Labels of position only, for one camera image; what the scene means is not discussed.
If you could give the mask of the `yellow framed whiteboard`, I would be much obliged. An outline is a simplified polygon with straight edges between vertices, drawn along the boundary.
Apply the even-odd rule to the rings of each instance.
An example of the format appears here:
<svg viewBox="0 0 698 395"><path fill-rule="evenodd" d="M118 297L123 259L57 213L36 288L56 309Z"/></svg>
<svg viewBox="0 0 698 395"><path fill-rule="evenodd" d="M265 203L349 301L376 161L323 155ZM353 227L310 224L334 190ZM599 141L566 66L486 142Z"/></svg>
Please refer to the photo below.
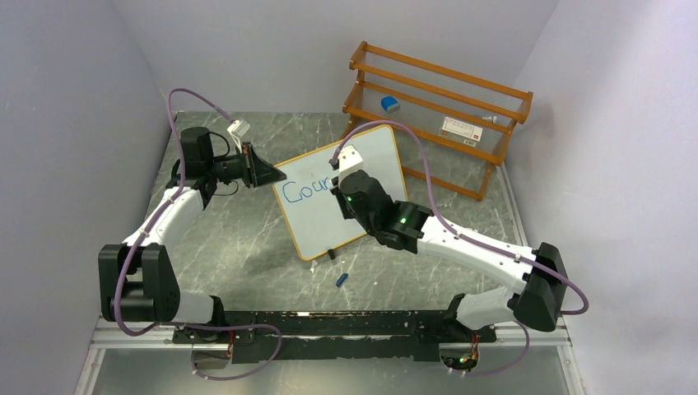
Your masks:
<svg viewBox="0 0 698 395"><path fill-rule="evenodd" d="M361 155L364 170L380 181L392 199L408 199L391 126L382 124L359 132L347 144ZM336 198L329 192L332 178L338 176L329 160L338 146L334 142L276 165L286 179L272 187L296 251L304 261L365 235L356 221L343 218Z"/></svg>

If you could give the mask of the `blue marker cap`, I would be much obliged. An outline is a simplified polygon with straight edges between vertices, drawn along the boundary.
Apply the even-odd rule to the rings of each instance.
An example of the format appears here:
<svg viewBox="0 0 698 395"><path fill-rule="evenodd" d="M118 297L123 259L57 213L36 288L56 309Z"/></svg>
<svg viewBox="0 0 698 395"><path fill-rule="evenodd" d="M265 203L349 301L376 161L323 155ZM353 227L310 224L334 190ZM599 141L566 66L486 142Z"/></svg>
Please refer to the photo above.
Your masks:
<svg viewBox="0 0 698 395"><path fill-rule="evenodd" d="M343 283L346 281L347 278L348 278L348 274L347 274L347 273L343 273L343 274L337 279L337 281L336 281L336 287L341 287L341 286L343 285Z"/></svg>

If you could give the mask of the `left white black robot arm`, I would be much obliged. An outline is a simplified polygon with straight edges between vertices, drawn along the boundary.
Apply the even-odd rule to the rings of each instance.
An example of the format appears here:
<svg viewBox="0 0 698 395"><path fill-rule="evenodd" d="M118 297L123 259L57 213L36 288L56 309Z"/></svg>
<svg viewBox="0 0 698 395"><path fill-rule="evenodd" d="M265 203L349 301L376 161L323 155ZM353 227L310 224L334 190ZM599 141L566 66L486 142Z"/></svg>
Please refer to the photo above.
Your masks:
<svg viewBox="0 0 698 395"><path fill-rule="evenodd" d="M218 184L240 181L257 188L283 181L286 174L260 158L249 142L242 142L233 155L215 156L211 136L205 127L181 132L184 173L172 174L160 203L133 234L99 252L100 304L106 320L194 324L207 342L226 335L221 300L182 291L169 251L207 208Z"/></svg>

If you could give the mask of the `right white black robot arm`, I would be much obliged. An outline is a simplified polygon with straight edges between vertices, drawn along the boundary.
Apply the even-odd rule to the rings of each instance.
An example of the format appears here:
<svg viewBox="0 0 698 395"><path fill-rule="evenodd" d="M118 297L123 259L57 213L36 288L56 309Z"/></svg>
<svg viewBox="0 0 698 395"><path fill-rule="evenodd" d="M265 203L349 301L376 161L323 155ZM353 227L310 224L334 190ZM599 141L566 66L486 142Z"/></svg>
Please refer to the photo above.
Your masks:
<svg viewBox="0 0 698 395"><path fill-rule="evenodd" d="M478 270L500 287L454 299L444 319L446 334L465 340L474 330L517 321L551 332L561 316L566 271L559 249L507 244L448 221L428 207L393 200L364 170L331 180L342 216L357 221L376 241L397 251L445 258Z"/></svg>

